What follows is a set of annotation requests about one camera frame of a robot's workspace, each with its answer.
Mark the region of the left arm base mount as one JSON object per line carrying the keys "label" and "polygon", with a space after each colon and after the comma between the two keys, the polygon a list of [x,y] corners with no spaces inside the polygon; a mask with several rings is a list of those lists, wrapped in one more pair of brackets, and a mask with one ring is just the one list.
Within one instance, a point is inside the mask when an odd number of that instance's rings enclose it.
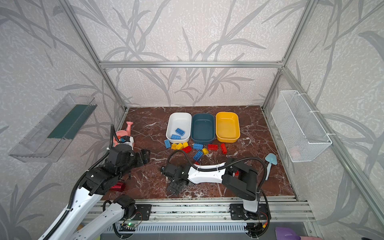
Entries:
{"label": "left arm base mount", "polygon": [[148,221],[150,219],[152,205],[139,204],[136,205],[136,212],[130,218],[131,221]]}

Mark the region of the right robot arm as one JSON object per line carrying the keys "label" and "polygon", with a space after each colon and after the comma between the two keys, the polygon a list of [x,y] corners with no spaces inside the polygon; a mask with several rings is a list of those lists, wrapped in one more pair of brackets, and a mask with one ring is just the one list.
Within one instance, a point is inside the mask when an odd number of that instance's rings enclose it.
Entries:
{"label": "right robot arm", "polygon": [[[264,172],[258,180],[258,172],[246,161],[257,161],[262,164]],[[177,196],[189,184],[216,183],[225,186],[243,200],[246,213],[257,213],[261,201],[262,185],[270,175],[271,166],[260,158],[229,159],[225,163],[210,166],[175,166],[167,163],[161,173],[171,182],[167,188],[170,195]]]}

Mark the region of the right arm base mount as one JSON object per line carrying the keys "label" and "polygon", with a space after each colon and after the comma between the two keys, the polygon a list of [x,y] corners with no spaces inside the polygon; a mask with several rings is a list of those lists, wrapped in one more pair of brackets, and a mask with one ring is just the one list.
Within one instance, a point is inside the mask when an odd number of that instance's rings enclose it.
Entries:
{"label": "right arm base mount", "polygon": [[230,204],[229,212],[231,214],[231,220],[268,221],[271,218],[271,214],[265,203],[259,204],[256,213],[246,211],[243,204]]}

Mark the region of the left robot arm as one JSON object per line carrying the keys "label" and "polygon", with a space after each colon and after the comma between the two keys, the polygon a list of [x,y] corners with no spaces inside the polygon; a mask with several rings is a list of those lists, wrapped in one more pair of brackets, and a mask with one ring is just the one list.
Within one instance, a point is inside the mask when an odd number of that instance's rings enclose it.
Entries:
{"label": "left robot arm", "polygon": [[94,205],[132,169],[150,162],[150,150],[135,152],[133,142],[110,145],[107,152],[77,180],[69,202],[40,237],[42,240],[91,240],[121,219],[134,218],[136,202],[127,195],[115,199],[98,217],[77,229]]}

